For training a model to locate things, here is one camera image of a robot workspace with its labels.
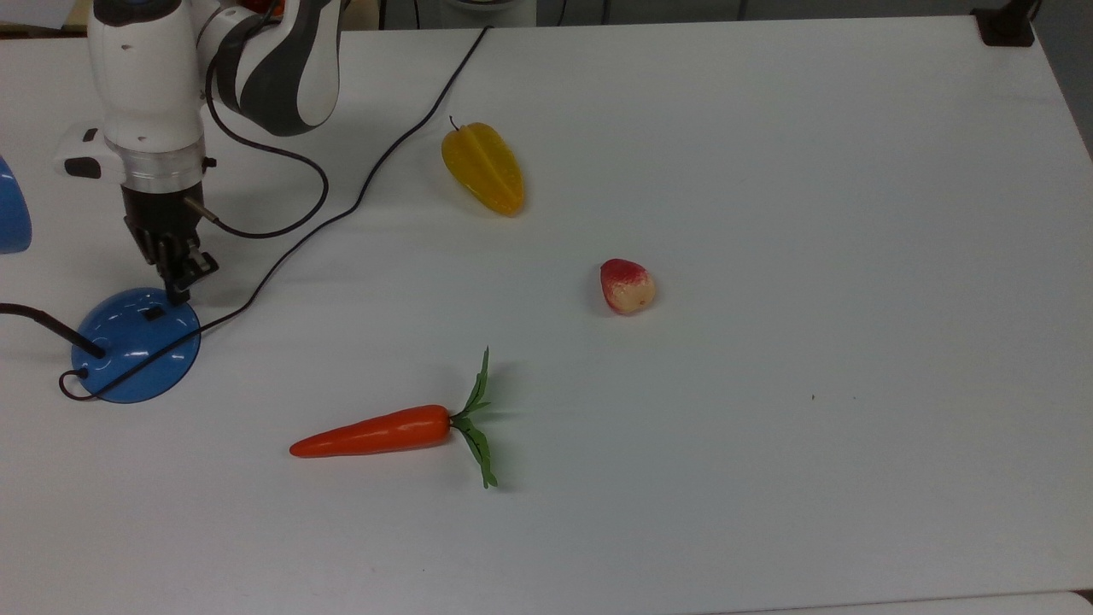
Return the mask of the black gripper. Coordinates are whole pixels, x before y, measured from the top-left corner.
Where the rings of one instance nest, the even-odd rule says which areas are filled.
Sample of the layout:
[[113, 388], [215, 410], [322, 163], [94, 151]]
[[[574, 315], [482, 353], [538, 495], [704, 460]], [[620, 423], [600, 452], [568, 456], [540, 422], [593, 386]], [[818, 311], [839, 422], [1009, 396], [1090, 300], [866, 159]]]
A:
[[202, 215], [186, 200], [202, 202], [202, 184], [174, 192], [144, 192], [122, 186], [125, 223], [149, 264], [156, 264], [167, 300], [180, 305], [189, 300], [184, 283], [212, 275], [218, 261], [200, 249], [196, 225]]

